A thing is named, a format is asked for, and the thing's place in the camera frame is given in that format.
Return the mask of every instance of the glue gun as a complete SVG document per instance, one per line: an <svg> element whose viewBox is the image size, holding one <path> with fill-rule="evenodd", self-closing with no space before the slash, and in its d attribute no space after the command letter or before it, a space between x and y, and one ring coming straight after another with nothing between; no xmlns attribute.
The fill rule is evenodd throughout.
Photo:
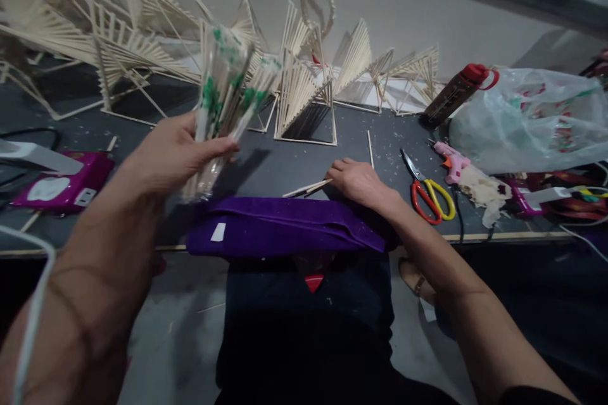
<svg viewBox="0 0 608 405"><path fill-rule="evenodd" d="M463 156L458 150L452 149L445 142L435 142L430 139L429 141L433 144L435 152L445 157L443 166L450 169L450 173L445 178L446 184L458 184L460 182L460 172L471 164L471 160Z"/></svg>

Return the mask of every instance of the scissor blade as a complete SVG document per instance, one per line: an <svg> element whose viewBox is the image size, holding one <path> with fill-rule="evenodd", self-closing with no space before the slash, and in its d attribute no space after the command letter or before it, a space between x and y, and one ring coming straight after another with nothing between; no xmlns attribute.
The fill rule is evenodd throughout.
<svg viewBox="0 0 608 405"><path fill-rule="evenodd" d="M401 156L403 157L403 161L405 162L405 164L410 168L412 174L414 174L414 177L418 180L424 180L424 176L422 176L422 173L418 170L410 156L405 153L403 149L401 149Z"/></svg>

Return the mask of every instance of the purple device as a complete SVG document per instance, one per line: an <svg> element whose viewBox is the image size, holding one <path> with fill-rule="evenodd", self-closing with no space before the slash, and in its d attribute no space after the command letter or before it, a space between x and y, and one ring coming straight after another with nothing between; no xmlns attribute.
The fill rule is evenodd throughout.
<svg viewBox="0 0 608 405"><path fill-rule="evenodd" d="M519 206L519 212L516 213L515 216L520 218L532 218L545 214L545 210L543 210L542 206L540 206L540 210L530 206L524 195L532 192L524 183L515 178L506 178L504 179L504 182L511 187L511 193L513 194L513 197L509 199L509 201L516 203Z"/></svg>
<svg viewBox="0 0 608 405"><path fill-rule="evenodd" d="M84 166L75 175L45 175L29 185L11 205L55 213L84 210L106 183L114 162L105 152L61 152Z"/></svg>

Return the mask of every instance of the forearm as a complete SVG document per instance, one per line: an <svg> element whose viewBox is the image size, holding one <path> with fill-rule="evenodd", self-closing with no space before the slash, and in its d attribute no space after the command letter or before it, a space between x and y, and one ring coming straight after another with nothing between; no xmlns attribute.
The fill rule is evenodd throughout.
<svg viewBox="0 0 608 405"><path fill-rule="evenodd" d="M154 236L163 213L161 199L135 194L121 188L119 180L110 182L80 216L60 253L42 308L25 386L27 403L73 401L86 394L83 384L98 381L92 372L120 363L114 355L124 355L149 289ZM0 355L4 401L12 391L28 311L29 302ZM103 381L97 396L102 390L117 394L122 372L112 370Z"/></svg>
<svg viewBox="0 0 608 405"><path fill-rule="evenodd" d="M464 296L488 292L454 248L427 221L420 217L397 192L375 208L397 231L408 255L438 295Z"/></svg>
<svg viewBox="0 0 608 405"><path fill-rule="evenodd" d="M398 195L377 210L395 228L449 315L471 378L492 400L529 385L575 396L525 339L500 300L446 240Z"/></svg>

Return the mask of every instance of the foot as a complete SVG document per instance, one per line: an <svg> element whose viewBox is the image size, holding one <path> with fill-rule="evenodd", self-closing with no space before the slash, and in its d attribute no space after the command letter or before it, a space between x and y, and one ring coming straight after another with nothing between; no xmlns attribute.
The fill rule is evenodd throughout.
<svg viewBox="0 0 608 405"><path fill-rule="evenodd" d="M418 272L413 262L407 258L399 259L399 274L406 285L410 287L412 292L424 299L430 305L435 305L435 290L429 282Z"/></svg>

